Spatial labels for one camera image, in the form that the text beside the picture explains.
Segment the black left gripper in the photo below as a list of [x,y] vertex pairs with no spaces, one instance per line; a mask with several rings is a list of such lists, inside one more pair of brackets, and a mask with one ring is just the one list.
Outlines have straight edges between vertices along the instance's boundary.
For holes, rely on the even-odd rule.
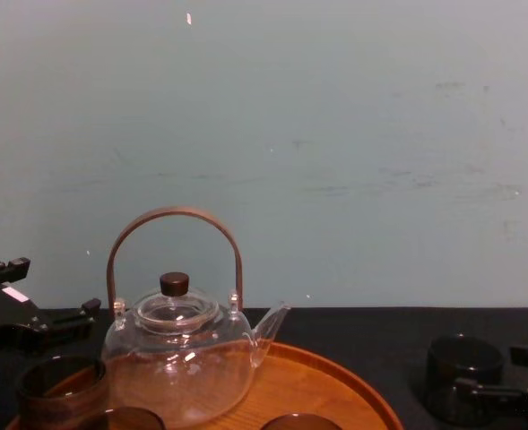
[[[30,259],[21,257],[0,261],[0,283],[16,282],[27,277]],[[38,309],[23,293],[0,284],[0,350],[16,348],[36,353],[85,340],[91,335],[101,307],[92,298],[77,308]]]

